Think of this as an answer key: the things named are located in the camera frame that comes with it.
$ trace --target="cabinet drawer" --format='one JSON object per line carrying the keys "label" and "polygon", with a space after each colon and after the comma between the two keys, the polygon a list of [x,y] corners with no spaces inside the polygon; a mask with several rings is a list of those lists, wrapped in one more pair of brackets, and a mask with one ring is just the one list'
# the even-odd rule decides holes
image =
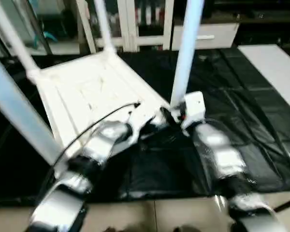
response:
{"label": "cabinet drawer", "polygon": [[[238,23],[200,25],[196,49],[231,47]],[[183,26],[174,26],[172,50],[179,50]]]}

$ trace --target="white cabinet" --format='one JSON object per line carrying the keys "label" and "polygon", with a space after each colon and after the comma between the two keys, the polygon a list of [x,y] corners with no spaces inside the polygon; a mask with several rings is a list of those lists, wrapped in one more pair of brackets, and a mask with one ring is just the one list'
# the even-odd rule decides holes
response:
{"label": "white cabinet", "polygon": [[[103,47],[93,2],[76,0],[91,52]],[[142,46],[169,49],[174,0],[104,0],[114,46],[137,52]]]}
{"label": "white cabinet", "polygon": [[[231,47],[238,23],[202,24],[200,25],[196,49]],[[183,26],[174,26],[172,50],[179,50]]]}
{"label": "white cabinet", "polygon": [[169,49],[174,0],[126,0],[130,50]]}

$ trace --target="black mat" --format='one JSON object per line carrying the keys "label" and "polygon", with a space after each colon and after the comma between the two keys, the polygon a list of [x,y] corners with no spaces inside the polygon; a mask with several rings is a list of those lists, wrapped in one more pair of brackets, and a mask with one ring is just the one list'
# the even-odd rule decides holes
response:
{"label": "black mat", "polygon": [[[162,97],[170,100],[177,53],[120,54]],[[36,57],[48,67],[78,56]],[[47,122],[39,95],[15,59],[2,60]],[[235,48],[196,51],[188,92],[203,92],[208,122],[237,147],[259,192],[290,190],[290,107]],[[0,114],[0,205],[30,205],[48,165]],[[210,169],[190,139],[172,128],[112,158],[94,202],[219,194]]]}

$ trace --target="floor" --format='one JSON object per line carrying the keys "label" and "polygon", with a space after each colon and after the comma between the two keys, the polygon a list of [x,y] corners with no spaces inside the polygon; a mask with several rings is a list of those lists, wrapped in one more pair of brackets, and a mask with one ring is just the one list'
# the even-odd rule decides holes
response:
{"label": "floor", "polygon": [[[290,192],[266,194],[271,207],[290,200]],[[21,232],[32,208],[0,208],[0,232]],[[102,232],[108,227],[129,232],[172,232],[179,226],[202,232],[226,232],[232,220],[215,198],[96,204],[89,207],[82,232]],[[290,208],[277,214],[290,232]]]}

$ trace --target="drawer handle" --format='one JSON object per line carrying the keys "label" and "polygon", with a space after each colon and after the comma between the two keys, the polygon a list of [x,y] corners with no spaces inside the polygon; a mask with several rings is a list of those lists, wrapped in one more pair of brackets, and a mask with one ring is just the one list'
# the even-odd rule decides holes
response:
{"label": "drawer handle", "polygon": [[213,40],[214,35],[198,35],[197,40]]}

